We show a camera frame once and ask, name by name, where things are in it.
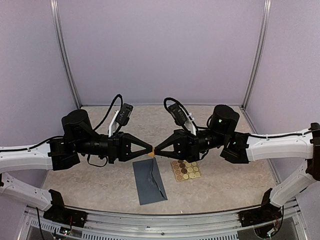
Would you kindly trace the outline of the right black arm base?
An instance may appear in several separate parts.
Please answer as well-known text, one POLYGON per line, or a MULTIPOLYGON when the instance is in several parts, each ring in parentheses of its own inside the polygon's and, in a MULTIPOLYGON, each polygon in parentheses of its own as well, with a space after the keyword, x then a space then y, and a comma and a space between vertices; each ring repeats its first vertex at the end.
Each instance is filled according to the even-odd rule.
POLYGON ((242 227, 258 225, 283 217, 282 208, 271 204, 271 191, 272 188, 264 193, 259 207, 250 210, 242 210, 238 213, 242 227))

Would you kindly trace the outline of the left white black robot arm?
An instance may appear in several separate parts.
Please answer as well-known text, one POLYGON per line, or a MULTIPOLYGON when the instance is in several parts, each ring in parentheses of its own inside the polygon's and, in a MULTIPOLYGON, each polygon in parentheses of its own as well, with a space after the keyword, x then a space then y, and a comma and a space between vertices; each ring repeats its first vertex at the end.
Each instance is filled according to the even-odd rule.
POLYGON ((63 136, 54 136, 36 145, 1 147, 0 194, 44 212, 49 211, 63 223, 70 218, 70 211, 60 192, 34 187, 12 177, 10 172, 67 170, 80 163, 80 155, 97 156, 110 164, 115 160, 127 162, 152 152, 153 147, 129 133, 97 133, 84 109, 70 112, 61 122, 63 136))

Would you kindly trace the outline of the single round tan sticker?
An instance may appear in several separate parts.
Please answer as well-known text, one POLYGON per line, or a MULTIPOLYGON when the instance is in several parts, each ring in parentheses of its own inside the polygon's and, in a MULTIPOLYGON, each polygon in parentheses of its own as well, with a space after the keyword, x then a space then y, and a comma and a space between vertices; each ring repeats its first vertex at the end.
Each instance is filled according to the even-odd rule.
POLYGON ((155 157, 155 148, 152 148, 152 151, 150 153, 147 154, 149 157, 153 158, 155 157))

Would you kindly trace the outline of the round sticker seal sheet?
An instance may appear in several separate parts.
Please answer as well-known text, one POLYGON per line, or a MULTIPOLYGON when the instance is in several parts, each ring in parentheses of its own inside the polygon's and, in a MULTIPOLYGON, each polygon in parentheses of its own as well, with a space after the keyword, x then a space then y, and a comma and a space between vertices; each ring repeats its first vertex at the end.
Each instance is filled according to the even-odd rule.
POLYGON ((171 167, 177 182, 197 179, 202 176, 197 162, 189 163, 186 160, 173 160, 171 161, 171 167))

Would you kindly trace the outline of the blue grey envelope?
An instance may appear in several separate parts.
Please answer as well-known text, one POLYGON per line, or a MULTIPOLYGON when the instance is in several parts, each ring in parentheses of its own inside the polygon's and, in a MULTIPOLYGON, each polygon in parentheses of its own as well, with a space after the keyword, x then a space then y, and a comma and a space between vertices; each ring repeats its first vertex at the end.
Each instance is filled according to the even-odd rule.
POLYGON ((132 166, 141 206, 168 199, 155 157, 135 161, 132 166))

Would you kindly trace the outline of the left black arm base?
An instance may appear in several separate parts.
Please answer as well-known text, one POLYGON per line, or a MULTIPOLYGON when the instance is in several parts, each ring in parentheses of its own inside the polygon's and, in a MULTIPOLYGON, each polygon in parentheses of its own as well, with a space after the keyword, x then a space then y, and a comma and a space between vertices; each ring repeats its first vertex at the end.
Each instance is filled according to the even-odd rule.
POLYGON ((53 189, 50 189, 48 192, 51 195, 51 206, 48 210, 44 211, 43 217, 56 223, 83 228, 88 213, 82 210, 67 208, 60 192, 53 189))

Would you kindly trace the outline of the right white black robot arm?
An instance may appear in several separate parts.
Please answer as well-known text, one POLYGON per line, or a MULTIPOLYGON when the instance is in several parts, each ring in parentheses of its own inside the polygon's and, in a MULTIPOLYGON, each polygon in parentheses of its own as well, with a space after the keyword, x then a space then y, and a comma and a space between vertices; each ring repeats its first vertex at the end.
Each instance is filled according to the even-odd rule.
POLYGON ((232 164, 248 164, 265 159, 304 159, 301 166, 282 183, 266 191, 256 218, 266 222, 276 210, 308 186, 320 180, 320 125, 283 134, 254 135, 236 131, 240 115, 231 107, 219 104, 213 109, 207 127, 189 130, 185 124, 192 118, 175 103, 166 108, 175 123, 181 126, 155 147, 157 156, 189 163, 201 160, 210 149, 222 147, 220 156, 232 164))

